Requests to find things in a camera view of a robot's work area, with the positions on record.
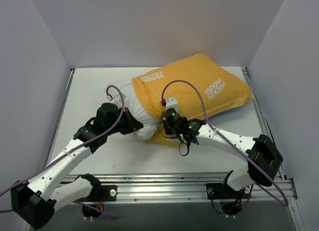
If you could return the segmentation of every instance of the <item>white wall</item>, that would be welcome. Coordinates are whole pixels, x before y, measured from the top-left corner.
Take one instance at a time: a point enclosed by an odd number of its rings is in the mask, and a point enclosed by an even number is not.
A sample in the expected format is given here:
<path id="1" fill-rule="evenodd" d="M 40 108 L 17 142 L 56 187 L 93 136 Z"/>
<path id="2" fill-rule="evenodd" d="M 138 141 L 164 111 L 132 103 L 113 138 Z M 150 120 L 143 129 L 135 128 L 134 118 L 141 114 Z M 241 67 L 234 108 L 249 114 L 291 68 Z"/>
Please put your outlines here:
<path id="1" fill-rule="evenodd" d="M 318 4 L 285 0 L 249 67 L 309 231 L 319 230 Z"/>
<path id="2" fill-rule="evenodd" d="M 70 71 L 32 0 L 0 0 L 0 190 L 48 155 Z M 10 209 L 10 195 L 0 210 Z M 0 230 L 21 219 L 0 214 Z"/>
<path id="3" fill-rule="evenodd" d="M 70 67 L 247 66 L 283 0 L 33 0 Z"/>

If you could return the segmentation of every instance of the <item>white table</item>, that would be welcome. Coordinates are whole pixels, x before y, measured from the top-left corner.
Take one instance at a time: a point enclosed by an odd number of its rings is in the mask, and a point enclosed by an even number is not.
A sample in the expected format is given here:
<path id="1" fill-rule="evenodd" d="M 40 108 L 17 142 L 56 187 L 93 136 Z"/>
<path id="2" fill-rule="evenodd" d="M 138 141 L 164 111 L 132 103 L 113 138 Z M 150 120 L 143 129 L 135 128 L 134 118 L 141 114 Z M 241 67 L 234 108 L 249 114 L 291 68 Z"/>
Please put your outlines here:
<path id="1" fill-rule="evenodd" d="M 53 143 L 53 159 L 85 122 L 94 117 L 106 102 L 104 87 L 119 79 L 132 78 L 156 67 L 77 68 L 67 96 L 62 118 Z M 244 79 L 240 67 L 223 67 Z M 246 136 L 261 133 L 253 102 L 210 118 L 213 125 Z M 178 148 L 141 142 L 133 134 L 115 134 L 94 155 L 84 160 L 70 174 L 171 174 L 228 172 L 245 162 L 213 147 L 192 144 L 189 155 L 182 157 Z"/>

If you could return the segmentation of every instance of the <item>white fabric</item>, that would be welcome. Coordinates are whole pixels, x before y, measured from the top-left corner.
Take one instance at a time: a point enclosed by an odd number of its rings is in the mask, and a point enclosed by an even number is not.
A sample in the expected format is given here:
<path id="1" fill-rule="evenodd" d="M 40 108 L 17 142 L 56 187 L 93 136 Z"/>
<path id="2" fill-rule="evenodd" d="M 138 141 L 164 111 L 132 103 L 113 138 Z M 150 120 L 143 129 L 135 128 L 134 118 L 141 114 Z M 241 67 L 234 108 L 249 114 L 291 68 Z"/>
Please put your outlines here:
<path id="1" fill-rule="evenodd" d="M 138 98 L 135 95 L 132 80 L 129 79 L 112 82 L 112 84 L 108 84 L 107 86 L 105 86 L 105 92 L 109 85 L 115 85 L 120 89 L 122 94 L 124 94 L 125 96 L 124 106 L 129 109 L 130 113 L 137 121 L 141 122 L 144 125 L 142 129 L 136 131 L 136 137 L 139 140 L 150 139 L 157 131 L 158 120 L 156 120 L 148 112 L 146 112 L 146 110 L 140 104 Z M 118 92 L 116 89 L 110 88 L 109 94 L 115 97 Z"/>

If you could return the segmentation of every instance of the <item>metal frame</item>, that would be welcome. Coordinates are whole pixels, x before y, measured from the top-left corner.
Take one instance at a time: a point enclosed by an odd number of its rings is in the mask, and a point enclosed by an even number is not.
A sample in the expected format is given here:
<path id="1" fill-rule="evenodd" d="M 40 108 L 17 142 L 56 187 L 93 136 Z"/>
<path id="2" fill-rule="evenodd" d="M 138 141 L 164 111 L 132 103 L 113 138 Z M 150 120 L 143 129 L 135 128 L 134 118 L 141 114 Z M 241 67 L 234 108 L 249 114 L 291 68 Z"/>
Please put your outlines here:
<path id="1" fill-rule="evenodd" d="M 71 71 L 70 79 L 66 89 L 66 95 L 61 110 L 60 118 L 57 124 L 57 128 L 54 134 L 50 153 L 48 155 L 47 163 L 50 162 L 53 144 L 57 136 L 58 127 L 62 118 L 65 103 L 68 97 L 68 92 L 72 83 L 74 71 Z M 242 68 L 245 81 L 251 87 L 247 68 Z M 268 127 L 266 118 L 264 117 L 260 105 L 256 99 L 253 101 L 255 111 L 262 133 L 271 136 L 271 132 Z M 189 174 L 154 174 L 154 175 L 139 175 L 139 174 L 122 174 L 122 175 L 96 175 L 102 185 L 117 185 L 117 204 L 134 204 L 134 203 L 200 203 L 209 202 L 206 196 L 207 183 L 220 183 L 223 181 L 227 173 L 215 172 L 215 173 L 189 173 Z M 74 181 L 76 175 L 68 175 L 61 183 L 64 184 Z M 298 211 L 296 199 L 297 193 L 293 180 L 286 180 L 282 168 L 280 168 L 278 176 L 275 181 L 278 183 L 281 189 L 286 194 L 290 204 L 289 209 L 292 215 L 292 219 L 297 231 L 303 231 L 304 226 L 300 213 Z M 273 187 L 267 187 L 267 190 L 273 193 L 277 197 L 281 197 L 279 192 Z M 266 194 L 259 187 L 255 186 L 252 192 L 251 201 L 270 201 L 272 198 Z"/>

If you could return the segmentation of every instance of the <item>yellow fabric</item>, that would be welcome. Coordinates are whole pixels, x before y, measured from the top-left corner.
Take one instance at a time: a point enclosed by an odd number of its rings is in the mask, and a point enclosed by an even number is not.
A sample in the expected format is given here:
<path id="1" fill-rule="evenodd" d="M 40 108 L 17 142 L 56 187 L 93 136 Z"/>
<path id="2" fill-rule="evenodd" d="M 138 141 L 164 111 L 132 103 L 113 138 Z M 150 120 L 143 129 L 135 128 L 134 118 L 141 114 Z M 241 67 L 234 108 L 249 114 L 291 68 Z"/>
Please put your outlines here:
<path id="1" fill-rule="evenodd" d="M 250 87 L 237 76 L 222 69 L 204 54 L 197 54 L 133 78 L 135 94 L 143 108 L 160 121 L 164 111 L 160 98 L 164 87 L 171 81 L 182 79 L 192 83 L 203 97 L 207 115 L 242 106 L 250 101 Z M 177 82 L 165 91 L 164 98 L 173 96 L 178 101 L 179 113 L 188 119 L 204 119 L 197 93 L 185 83 Z M 178 145 L 156 132 L 151 142 Z"/>

